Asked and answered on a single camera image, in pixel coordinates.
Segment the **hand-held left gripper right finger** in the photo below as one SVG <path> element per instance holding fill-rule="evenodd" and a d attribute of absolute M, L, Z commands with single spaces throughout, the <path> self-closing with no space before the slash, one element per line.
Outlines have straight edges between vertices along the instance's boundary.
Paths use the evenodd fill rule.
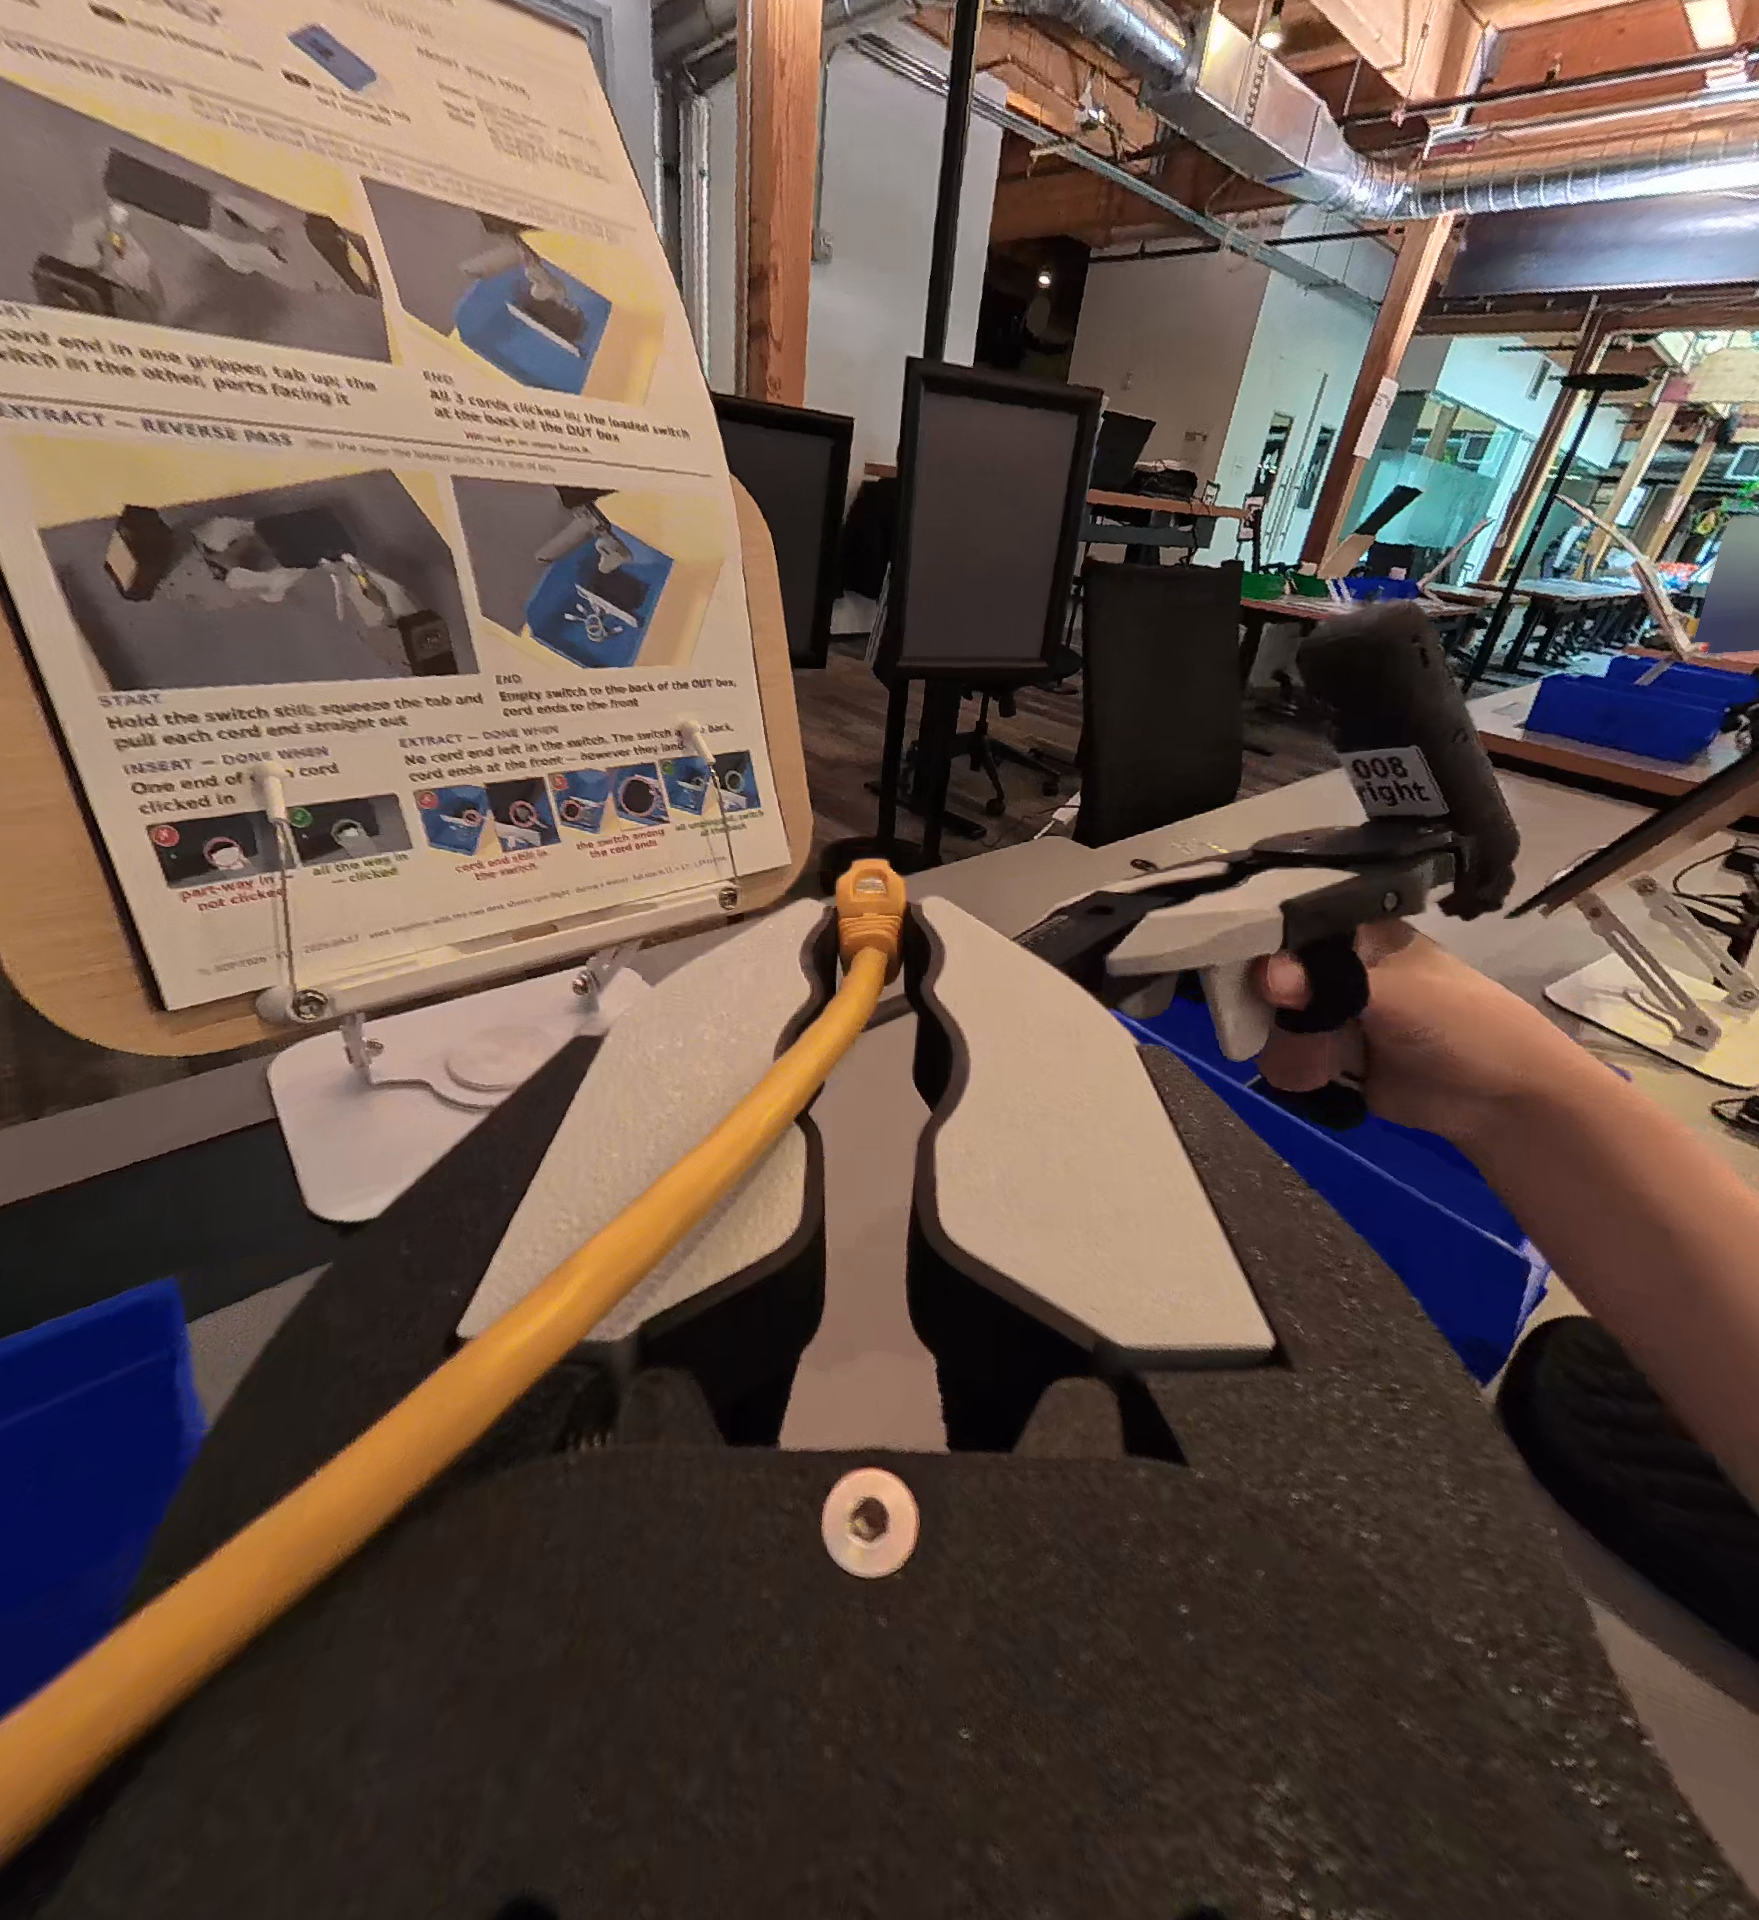
<path fill-rule="evenodd" d="M 913 907 L 906 1310 L 943 1409 L 1244 1372 L 1280 1337 L 1131 1028 L 949 900 Z"/>

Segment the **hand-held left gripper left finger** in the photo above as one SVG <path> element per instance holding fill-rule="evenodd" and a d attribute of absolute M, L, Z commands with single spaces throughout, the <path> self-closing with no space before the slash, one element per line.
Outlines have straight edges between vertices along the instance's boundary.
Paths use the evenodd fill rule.
<path fill-rule="evenodd" d="M 819 1016 L 837 970 L 822 900 L 679 965 L 622 1012 L 571 1097 L 464 1319 L 470 1340 L 673 1170 Z M 681 1368 L 712 1409 L 786 1409 L 825 1314 L 825 1144 L 800 1117 L 572 1358 L 628 1384 Z"/>

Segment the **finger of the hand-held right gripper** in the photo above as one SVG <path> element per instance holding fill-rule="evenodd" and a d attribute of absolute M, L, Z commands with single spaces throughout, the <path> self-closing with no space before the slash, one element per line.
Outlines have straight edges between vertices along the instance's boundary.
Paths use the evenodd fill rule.
<path fill-rule="evenodd" d="M 1277 894 L 1197 894 L 1151 904 L 1106 954 L 1103 991 L 1139 994 L 1191 970 L 1241 968 L 1285 950 L 1292 900 Z"/>
<path fill-rule="evenodd" d="M 1106 954 L 1151 907 L 1197 894 L 1277 894 L 1295 904 L 1285 914 L 1285 950 L 1299 951 L 1340 941 L 1365 923 L 1418 914 L 1424 904 L 1424 861 L 1295 864 L 1295 861 L 1213 861 L 1167 871 L 1140 883 L 1098 888 L 1055 904 L 1015 941 L 1054 968 L 1103 968 Z"/>

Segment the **blue plastic bin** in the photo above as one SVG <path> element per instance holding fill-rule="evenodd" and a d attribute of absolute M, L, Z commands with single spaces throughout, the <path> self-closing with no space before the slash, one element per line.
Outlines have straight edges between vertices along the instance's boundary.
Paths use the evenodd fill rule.
<path fill-rule="evenodd" d="M 1547 1263 L 1481 1172 L 1444 1140 L 1355 1108 L 1355 1096 L 1282 1096 L 1230 1061 L 1202 998 L 1127 1019 L 1168 1048 L 1353 1228 L 1466 1372 L 1488 1384 L 1547 1293 Z"/>
<path fill-rule="evenodd" d="M 1524 730 L 1663 763 L 1704 755 L 1735 710 L 1759 694 L 1755 672 L 1622 653 L 1604 672 L 1542 679 Z"/>
<path fill-rule="evenodd" d="M 113 1627 L 200 1437 L 174 1281 L 0 1337 L 0 1718 Z"/>

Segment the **person's right forearm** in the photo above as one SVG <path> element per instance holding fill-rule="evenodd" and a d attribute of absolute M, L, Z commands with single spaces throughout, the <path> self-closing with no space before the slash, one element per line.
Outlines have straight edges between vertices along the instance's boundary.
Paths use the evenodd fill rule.
<path fill-rule="evenodd" d="M 1759 1192 L 1547 1021 L 1466 1157 L 1759 1511 Z"/>

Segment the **person's right hand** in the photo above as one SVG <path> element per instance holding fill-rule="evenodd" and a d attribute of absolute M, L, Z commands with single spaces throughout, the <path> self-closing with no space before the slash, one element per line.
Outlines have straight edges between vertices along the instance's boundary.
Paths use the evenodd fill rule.
<path fill-rule="evenodd" d="M 1273 1089 L 1316 1092 L 1355 1075 L 1371 1111 L 1473 1147 L 1564 1070 L 1571 1042 L 1537 1006 L 1411 923 L 1365 923 L 1353 954 L 1367 1006 L 1333 1031 L 1273 1024 L 1256 1056 Z"/>

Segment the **black office chair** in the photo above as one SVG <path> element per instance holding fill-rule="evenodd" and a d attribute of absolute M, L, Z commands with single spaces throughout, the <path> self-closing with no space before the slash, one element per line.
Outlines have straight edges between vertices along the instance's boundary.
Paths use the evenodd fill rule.
<path fill-rule="evenodd" d="M 1241 794 L 1241 565 L 1083 565 L 1073 839 L 1106 848 Z"/>

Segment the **white stand base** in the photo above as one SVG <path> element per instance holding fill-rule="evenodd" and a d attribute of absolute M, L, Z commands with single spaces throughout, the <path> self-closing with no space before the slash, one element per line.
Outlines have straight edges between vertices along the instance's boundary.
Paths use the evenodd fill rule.
<path fill-rule="evenodd" d="M 615 946 L 555 973 L 349 1016 L 268 1066 L 268 1092 L 304 1206 L 322 1221 L 382 1213 L 572 1041 L 601 1041 L 648 981 Z"/>

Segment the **black textured pad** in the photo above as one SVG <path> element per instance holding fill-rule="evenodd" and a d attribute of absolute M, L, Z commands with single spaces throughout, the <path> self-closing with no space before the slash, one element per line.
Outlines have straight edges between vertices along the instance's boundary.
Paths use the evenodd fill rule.
<path fill-rule="evenodd" d="M 1759 1511 L 1595 1319 L 1535 1325 L 1493 1403 L 1576 1529 L 1759 1667 Z"/>

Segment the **printed instruction poster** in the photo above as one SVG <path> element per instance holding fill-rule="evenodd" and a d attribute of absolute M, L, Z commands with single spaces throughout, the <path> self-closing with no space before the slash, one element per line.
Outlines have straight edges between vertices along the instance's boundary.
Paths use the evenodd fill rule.
<path fill-rule="evenodd" d="M 641 2 L 0 2 L 0 580 L 153 1002 L 792 854 Z"/>

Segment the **black pole with round top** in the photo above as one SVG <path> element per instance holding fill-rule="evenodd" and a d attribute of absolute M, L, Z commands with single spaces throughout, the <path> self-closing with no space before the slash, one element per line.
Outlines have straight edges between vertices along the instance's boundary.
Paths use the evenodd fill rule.
<path fill-rule="evenodd" d="M 927 315 L 921 354 L 941 365 L 949 358 L 949 330 L 957 281 L 957 239 L 961 214 L 961 179 L 967 162 L 967 126 L 975 90 L 975 54 L 985 2 L 953 2 L 946 67 L 946 101 L 941 132 L 941 179 L 932 214 L 932 261 L 927 277 Z"/>

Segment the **wooden pillar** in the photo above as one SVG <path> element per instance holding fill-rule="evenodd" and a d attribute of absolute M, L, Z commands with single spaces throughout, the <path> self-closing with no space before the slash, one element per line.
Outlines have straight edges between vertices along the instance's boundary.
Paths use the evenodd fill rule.
<path fill-rule="evenodd" d="M 742 2 L 735 34 L 735 392 L 804 405 L 819 191 L 819 2 Z"/>

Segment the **silver ventilation duct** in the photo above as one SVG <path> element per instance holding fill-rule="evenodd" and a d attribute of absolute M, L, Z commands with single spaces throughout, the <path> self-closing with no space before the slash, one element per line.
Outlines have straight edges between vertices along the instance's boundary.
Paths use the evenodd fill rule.
<path fill-rule="evenodd" d="M 1349 146 L 1324 100 L 1223 14 L 1180 21 L 1157 2 L 1015 2 L 1117 61 L 1139 101 L 1238 176 L 1300 205 L 1406 224 L 1441 219 L 1441 192 Z"/>

